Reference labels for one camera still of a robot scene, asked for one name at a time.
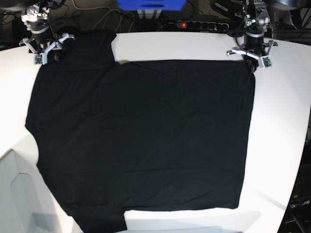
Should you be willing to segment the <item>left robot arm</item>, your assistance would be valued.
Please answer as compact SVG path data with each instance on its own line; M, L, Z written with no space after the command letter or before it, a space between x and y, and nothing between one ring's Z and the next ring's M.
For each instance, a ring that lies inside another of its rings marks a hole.
M262 0L245 0L242 10L244 22L242 48L245 50L245 55L256 60L259 68L268 68L272 65L269 52L274 43L264 41L270 23L267 6Z

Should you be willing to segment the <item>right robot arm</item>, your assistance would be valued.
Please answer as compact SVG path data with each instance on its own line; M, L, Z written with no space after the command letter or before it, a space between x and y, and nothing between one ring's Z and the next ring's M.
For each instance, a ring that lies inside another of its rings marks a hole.
M41 0L22 13L21 21L32 36L22 39L20 45L28 47L34 55L36 65L45 65L48 62L49 52L62 48L58 36L52 29L50 10L59 9L63 3L63 1L57 3L54 0Z

